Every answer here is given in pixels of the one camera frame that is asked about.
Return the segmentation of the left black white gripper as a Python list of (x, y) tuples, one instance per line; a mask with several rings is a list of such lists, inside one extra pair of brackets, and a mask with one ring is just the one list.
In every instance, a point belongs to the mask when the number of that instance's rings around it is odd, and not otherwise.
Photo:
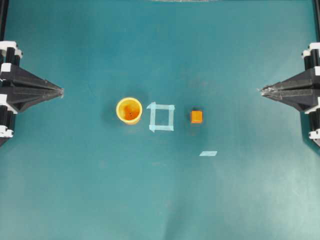
[[(18, 113), (64, 95), (63, 88), (20, 68), (22, 57), (23, 52), (15, 41), (0, 42), (1, 147), (14, 136)], [(26, 87), (13, 87), (13, 84)]]

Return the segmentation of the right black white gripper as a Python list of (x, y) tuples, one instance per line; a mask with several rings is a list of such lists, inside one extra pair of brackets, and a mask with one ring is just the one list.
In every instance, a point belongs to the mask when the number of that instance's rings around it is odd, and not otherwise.
[(320, 43), (302, 52), (305, 71), (260, 89), (263, 97), (304, 112), (309, 120), (309, 139), (320, 146)]

